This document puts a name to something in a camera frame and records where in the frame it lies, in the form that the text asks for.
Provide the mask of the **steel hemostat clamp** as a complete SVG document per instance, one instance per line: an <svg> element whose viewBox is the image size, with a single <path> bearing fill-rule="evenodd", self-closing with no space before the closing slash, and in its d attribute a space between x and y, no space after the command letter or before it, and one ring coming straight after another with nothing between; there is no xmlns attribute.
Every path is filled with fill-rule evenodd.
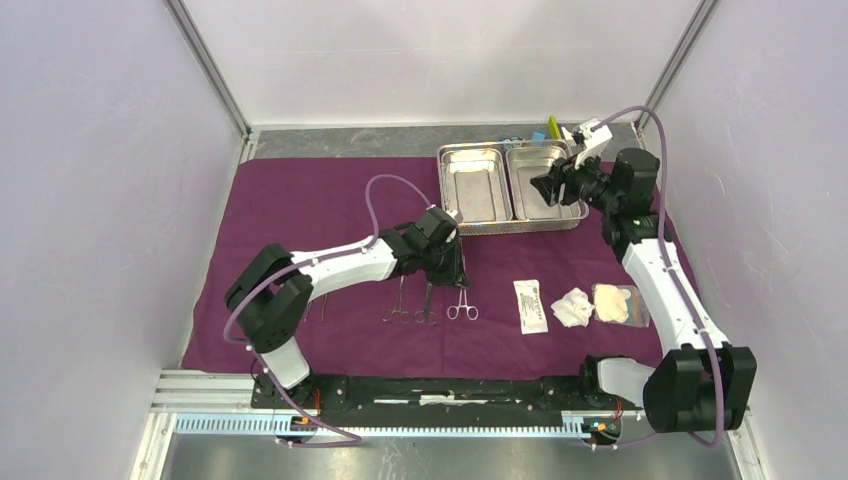
<svg viewBox="0 0 848 480"><path fill-rule="evenodd" d="M479 318L479 309L469 302L468 288L470 286L470 281L464 264L459 267L457 275L454 277L451 286L458 289L458 297L454 304L447 307L447 317L450 320L456 320L464 314L468 320L476 321Z"/></svg>

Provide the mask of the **steel surgical scissors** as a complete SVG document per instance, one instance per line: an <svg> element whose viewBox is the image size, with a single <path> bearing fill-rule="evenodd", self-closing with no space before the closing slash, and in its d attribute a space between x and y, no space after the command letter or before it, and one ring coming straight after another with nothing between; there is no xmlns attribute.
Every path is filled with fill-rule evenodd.
<svg viewBox="0 0 848 480"><path fill-rule="evenodd" d="M425 300L423 307L414 314L414 321L418 324L435 325L438 320L438 315L432 309L434 286L428 282L425 291Z"/></svg>

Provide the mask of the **steel two-compartment tray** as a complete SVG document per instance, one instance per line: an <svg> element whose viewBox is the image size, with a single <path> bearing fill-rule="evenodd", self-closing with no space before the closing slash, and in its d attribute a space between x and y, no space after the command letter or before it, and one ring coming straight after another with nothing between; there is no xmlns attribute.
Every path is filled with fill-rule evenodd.
<svg viewBox="0 0 848 480"><path fill-rule="evenodd" d="M581 201L550 207L530 183L568 153L564 142L551 139L512 147L501 141L443 145L436 155L442 208L460 214L463 236L574 229L589 207Z"/></svg>

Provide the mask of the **steel needle holder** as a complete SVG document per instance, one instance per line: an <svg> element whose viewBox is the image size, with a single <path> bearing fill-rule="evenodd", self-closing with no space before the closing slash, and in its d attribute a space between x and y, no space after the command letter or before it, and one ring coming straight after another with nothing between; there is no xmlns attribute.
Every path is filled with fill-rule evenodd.
<svg viewBox="0 0 848 480"><path fill-rule="evenodd" d="M405 276L400 276L395 303L390 308L383 311L383 315L381 317L383 322L397 321L400 324L407 324L410 322L410 314L403 306L404 288Z"/></svg>

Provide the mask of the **maroon cloth wrap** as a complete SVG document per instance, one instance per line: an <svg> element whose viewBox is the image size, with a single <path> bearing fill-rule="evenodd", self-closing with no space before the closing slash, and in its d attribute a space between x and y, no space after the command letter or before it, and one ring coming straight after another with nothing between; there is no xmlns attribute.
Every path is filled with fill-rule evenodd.
<svg viewBox="0 0 848 480"><path fill-rule="evenodd" d="M227 343L224 297L259 251L279 244L288 251L315 251L363 239L421 217L440 190L433 158L254 159L234 177L204 289L194 310L194 333L182 360L186 369L246 373L252 356ZM395 303L398 281L358 284L322 301L296 332L313 372L348 376L534 380L574 375L589 356L623 355L656 366L663 353L653 327L591 321L564 327L550 318L547 333L523 335L516 280L538 280L550 306L573 288L627 285L629 276L591 213L572 230L466 238L470 303L479 318L450 320L454 288L433 291L435 325L418 324L426 280L405 279L403 306L410 322L383 322Z"/></svg>

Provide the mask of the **green suture packet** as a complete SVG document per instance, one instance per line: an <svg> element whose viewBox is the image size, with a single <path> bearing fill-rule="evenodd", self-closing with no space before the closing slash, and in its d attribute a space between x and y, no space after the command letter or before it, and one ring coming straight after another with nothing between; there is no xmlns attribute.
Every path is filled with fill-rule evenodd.
<svg viewBox="0 0 848 480"><path fill-rule="evenodd" d="M513 282L513 288L517 297L521 333L547 333L549 329L541 301L539 281L516 280Z"/></svg>

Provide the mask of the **white gauze packet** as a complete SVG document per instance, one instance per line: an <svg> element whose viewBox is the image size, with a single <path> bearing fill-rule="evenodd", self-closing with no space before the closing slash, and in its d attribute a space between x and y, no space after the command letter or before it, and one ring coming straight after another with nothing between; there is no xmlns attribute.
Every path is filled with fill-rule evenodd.
<svg viewBox="0 0 848 480"><path fill-rule="evenodd" d="M555 318L566 328L586 327L594 305L586 292L574 288L551 305Z"/></svg>

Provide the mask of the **white gauze pad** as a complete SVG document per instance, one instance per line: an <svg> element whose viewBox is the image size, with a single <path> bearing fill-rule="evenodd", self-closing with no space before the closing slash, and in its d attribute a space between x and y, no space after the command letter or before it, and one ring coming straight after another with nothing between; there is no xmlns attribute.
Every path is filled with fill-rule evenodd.
<svg viewBox="0 0 848 480"><path fill-rule="evenodd" d="M647 328L651 316L641 292L632 285L595 284L593 319L602 323Z"/></svg>

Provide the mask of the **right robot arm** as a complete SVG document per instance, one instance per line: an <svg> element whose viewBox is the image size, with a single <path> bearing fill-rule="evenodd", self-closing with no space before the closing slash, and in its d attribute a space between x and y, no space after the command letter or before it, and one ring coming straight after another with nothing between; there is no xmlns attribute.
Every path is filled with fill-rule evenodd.
<svg viewBox="0 0 848 480"><path fill-rule="evenodd" d="M652 153L625 148L611 171L597 157L559 157L530 183L550 206L582 201L601 213L604 241L641 294L663 352L655 367L623 356L587 357L580 400L602 408L618 396L642 408L657 433L720 436L743 422L757 361L720 331L685 275L665 210L654 206L664 170Z"/></svg>

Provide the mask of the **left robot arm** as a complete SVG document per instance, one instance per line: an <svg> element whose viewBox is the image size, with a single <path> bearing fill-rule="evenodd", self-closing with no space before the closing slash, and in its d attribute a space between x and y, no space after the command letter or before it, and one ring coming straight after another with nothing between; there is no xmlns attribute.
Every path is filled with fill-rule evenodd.
<svg viewBox="0 0 848 480"><path fill-rule="evenodd" d="M417 272L435 286L466 287L460 246L460 212L432 206L419 220L384 229L352 244L314 252L264 247L224 297L226 328L239 325L275 392L290 407L314 394L310 367L295 339L308 304L360 283Z"/></svg>

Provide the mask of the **yellow-green plastic block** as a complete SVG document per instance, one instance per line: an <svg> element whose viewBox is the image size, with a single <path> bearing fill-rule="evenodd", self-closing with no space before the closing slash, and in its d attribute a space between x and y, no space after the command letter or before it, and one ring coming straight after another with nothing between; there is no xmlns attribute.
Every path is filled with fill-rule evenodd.
<svg viewBox="0 0 848 480"><path fill-rule="evenodd" d="M548 117L547 126L552 139L563 139L562 129L559 125L558 119L554 115L550 115Z"/></svg>

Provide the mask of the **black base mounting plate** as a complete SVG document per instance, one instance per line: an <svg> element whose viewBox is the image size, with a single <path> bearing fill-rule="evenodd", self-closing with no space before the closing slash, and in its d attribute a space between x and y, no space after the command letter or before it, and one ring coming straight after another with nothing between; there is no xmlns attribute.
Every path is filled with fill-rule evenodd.
<svg viewBox="0 0 848 480"><path fill-rule="evenodd" d="M535 380L312 374L288 391L336 427L554 427L563 412L610 419L632 403L591 392L577 376Z"/></svg>

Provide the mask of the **aluminium frame post right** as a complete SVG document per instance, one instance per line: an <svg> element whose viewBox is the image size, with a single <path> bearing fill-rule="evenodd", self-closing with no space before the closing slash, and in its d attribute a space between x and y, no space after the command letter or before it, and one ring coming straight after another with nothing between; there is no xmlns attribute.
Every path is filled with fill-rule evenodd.
<svg viewBox="0 0 848 480"><path fill-rule="evenodd" d="M669 58L667 59L657 81L651 89L644 105L655 112L670 90L673 82L682 71L685 62L695 48L701 34L707 28L711 18L715 14L720 0L700 0L690 17L683 33L678 39Z"/></svg>

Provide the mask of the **aluminium frame rail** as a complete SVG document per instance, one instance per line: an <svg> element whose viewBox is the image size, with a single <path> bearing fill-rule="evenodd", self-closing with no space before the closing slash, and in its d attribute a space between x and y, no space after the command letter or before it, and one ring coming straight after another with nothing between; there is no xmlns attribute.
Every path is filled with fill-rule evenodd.
<svg viewBox="0 0 848 480"><path fill-rule="evenodd" d="M238 161L248 143L251 126L215 61L208 42L190 11L189 3L166 1L164 5L191 54L193 65L201 75L201 92L208 104L203 110L193 110L190 115L192 120L203 125L197 135L200 141L197 150L200 157L207 162L203 173L207 178L208 192L203 197L203 207L200 210L204 236L199 243L199 270L189 296L180 351L181 355L185 355L193 338L195 305L205 286L227 199Z"/></svg>
<svg viewBox="0 0 848 480"><path fill-rule="evenodd" d="M166 370L134 479L766 479L750 418L716 449L652 436L643 412L531 382Z"/></svg>

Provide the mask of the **aluminium front frame rail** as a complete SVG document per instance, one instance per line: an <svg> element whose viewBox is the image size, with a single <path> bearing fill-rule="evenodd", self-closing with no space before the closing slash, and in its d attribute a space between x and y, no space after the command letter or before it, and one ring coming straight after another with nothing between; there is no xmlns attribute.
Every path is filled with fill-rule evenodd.
<svg viewBox="0 0 848 480"><path fill-rule="evenodd" d="M766 479L750 418L716 449L652 436L643 412L531 382L166 370L134 479Z"/></svg>

